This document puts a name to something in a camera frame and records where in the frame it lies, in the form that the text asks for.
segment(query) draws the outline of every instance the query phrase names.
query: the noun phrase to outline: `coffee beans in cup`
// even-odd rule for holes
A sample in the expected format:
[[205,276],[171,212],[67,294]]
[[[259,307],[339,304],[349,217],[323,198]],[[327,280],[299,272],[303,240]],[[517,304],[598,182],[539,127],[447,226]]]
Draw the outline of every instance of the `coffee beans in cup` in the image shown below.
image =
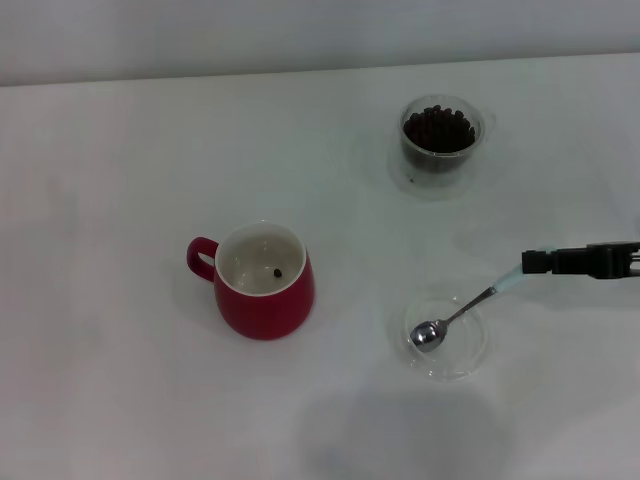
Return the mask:
[[436,153],[452,153],[471,146],[476,131],[460,110],[442,110],[441,105],[414,113],[404,123],[404,133],[418,147]]

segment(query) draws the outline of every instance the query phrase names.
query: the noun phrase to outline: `clear glass cup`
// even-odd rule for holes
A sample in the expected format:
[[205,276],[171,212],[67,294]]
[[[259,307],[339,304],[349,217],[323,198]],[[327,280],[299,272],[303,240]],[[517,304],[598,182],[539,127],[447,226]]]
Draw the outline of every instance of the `clear glass cup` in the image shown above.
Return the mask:
[[[438,153],[425,150],[414,144],[404,133],[404,124],[412,114],[421,113],[428,107],[440,105],[442,109],[460,110],[475,129],[474,143],[463,150]],[[442,199],[456,196],[464,191],[473,176],[473,162],[468,160],[477,154],[480,146],[489,137],[495,125],[492,115],[484,115],[465,100],[452,95],[425,95],[410,102],[400,115],[397,135],[399,148],[394,150],[391,174],[396,183],[411,193],[423,197]]]

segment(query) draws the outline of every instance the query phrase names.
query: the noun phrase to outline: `spoon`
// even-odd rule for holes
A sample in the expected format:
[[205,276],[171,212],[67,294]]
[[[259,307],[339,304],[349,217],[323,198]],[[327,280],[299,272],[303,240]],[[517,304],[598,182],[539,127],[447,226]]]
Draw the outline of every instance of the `spoon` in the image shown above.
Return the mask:
[[476,298],[467,303],[464,307],[451,315],[446,320],[427,320],[422,322],[416,328],[411,331],[409,338],[422,353],[429,353],[438,348],[444,337],[447,335],[449,324],[456,318],[461,317],[473,307],[479,303],[485,301],[487,298],[494,296],[496,293],[502,293],[505,290],[513,287],[516,283],[522,280],[522,265],[518,265],[506,275],[500,277],[493,285],[487,288],[484,292],[478,295]]

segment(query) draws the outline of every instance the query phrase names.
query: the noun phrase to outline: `white table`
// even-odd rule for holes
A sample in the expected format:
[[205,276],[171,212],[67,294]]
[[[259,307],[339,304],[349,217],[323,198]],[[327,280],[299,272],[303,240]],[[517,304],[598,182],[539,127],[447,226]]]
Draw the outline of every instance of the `white table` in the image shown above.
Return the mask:
[[[640,55],[0,89],[0,477],[608,480],[640,472],[640,282],[531,279],[452,384],[392,351],[422,285],[640,234]],[[399,192],[402,106],[496,115],[473,187]],[[189,241],[307,243],[293,335],[230,330]]]

